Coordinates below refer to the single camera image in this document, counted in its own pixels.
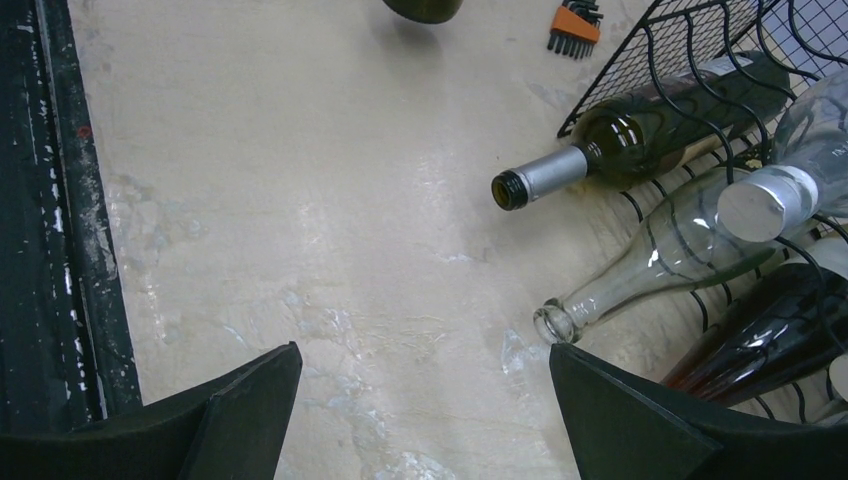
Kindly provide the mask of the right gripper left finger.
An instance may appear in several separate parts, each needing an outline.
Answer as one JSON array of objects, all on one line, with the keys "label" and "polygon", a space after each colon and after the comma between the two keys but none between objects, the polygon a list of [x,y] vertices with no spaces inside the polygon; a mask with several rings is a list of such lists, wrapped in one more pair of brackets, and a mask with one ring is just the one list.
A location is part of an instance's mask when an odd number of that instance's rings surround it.
[{"label": "right gripper left finger", "polygon": [[4,479],[271,479],[303,360],[296,343],[69,433],[4,434]]}]

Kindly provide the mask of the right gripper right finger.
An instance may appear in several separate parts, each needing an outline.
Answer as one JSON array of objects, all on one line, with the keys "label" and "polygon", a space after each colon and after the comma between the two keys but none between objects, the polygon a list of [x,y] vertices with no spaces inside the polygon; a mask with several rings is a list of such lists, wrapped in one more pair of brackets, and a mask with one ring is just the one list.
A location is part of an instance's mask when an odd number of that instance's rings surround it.
[{"label": "right gripper right finger", "polygon": [[697,400],[571,344],[551,377],[584,479],[844,479],[847,427],[801,425]]}]

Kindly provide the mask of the dark green wine bottle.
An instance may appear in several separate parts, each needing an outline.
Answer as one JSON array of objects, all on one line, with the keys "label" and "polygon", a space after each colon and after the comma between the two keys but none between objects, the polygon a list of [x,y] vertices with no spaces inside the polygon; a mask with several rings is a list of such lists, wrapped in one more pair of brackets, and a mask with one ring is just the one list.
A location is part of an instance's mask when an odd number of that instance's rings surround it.
[{"label": "dark green wine bottle", "polygon": [[384,0],[393,12],[421,24],[442,24],[459,11],[463,0]]}]

